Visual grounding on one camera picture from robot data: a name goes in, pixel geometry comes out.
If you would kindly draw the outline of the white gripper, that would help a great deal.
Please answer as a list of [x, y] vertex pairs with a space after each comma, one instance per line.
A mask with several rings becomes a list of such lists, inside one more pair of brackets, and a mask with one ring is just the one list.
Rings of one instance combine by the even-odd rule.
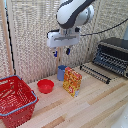
[[[51, 30], [47, 33], [47, 46], [50, 48], [62, 47], [75, 45], [79, 42], [80, 39], [80, 29], [78, 27], [71, 29], [57, 29]], [[66, 54], [70, 54], [71, 48], [68, 47]], [[57, 50], [53, 51], [54, 57], [57, 57]]]

